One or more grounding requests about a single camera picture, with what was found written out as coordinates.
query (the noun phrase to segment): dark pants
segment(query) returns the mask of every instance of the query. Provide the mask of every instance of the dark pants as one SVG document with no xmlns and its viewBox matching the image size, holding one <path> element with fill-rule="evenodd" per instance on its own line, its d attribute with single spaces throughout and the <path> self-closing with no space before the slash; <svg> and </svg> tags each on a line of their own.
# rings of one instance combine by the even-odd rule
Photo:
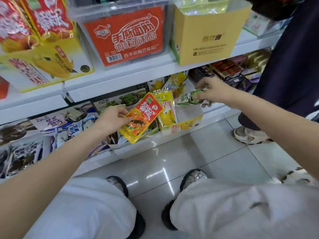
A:
<svg viewBox="0 0 319 239">
<path fill-rule="evenodd" d="M 307 116 L 319 110 L 319 0 L 305 0 L 278 41 L 254 95 Z M 260 130 L 245 114 L 238 121 Z"/>
</svg>

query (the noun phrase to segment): transparent plastic bin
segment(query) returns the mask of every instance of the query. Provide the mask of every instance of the transparent plastic bin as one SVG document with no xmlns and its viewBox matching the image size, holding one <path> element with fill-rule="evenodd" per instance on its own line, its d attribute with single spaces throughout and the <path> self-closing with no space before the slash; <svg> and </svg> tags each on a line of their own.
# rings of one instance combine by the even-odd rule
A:
<svg viewBox="0 0 319 239">
<path fill-rule="evenodd" d="M 66 0 L 76 21 L 104 64 L 126 65 L 167 50 L 171 36 L 173 0 Z"/>
</svg>

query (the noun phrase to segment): barcode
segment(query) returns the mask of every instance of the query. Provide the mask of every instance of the barcode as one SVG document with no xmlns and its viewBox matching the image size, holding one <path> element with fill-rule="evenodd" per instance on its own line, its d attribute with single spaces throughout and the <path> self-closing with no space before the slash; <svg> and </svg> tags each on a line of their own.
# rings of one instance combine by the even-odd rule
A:
<svg viewBox="0 0 319 239">
<path fill-rule="evenodd" d="M 112 63 L 114 61 L 118 61 L 121 59 L 122 59 L 122 55 L 120 53 L 106 57 L 106 60 L 108 61 L 108 63 Z"/>
</svg>

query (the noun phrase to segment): hand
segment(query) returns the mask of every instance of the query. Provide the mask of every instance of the hand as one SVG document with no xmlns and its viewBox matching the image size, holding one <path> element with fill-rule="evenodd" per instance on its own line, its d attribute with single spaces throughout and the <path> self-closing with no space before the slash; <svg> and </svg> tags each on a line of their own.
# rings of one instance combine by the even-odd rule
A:
<svg viewBox="0 0 319 239">
<path fill-rule="evenodd" d="M 228 106 L 231 106 L 234 93 L 239 91 L 216 77 L 204 77 L 196 84 L 195 88 L 206 88 L 206 92 L 195 95 L 194 99 L 224 103 Z"/>
<path fill-rule="evenodd" d="M 125 117 L 127 114 L 124 107 L 111 106 L 99 116 L 94 127 L 106 137 L 131 121 L 130 117 Z"/>
</svg>

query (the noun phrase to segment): white pants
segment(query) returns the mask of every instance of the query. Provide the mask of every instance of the white pants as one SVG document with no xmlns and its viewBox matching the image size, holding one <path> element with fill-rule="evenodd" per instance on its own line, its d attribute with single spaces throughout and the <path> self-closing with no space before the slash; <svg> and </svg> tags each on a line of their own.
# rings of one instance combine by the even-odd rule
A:
<svg viewBox="0 0 319 239">
<path fill-rule="evenodd" d="M 134 205 L 111 183 L 72 178 L 24 239 L 125 239 L 135 218 Z"/>
<path fill-rule="evenodd" d="M 319 189 L 203 179 L 177 197 L 173 225 L 201 238 L 319 238 Z"/>
</svg>

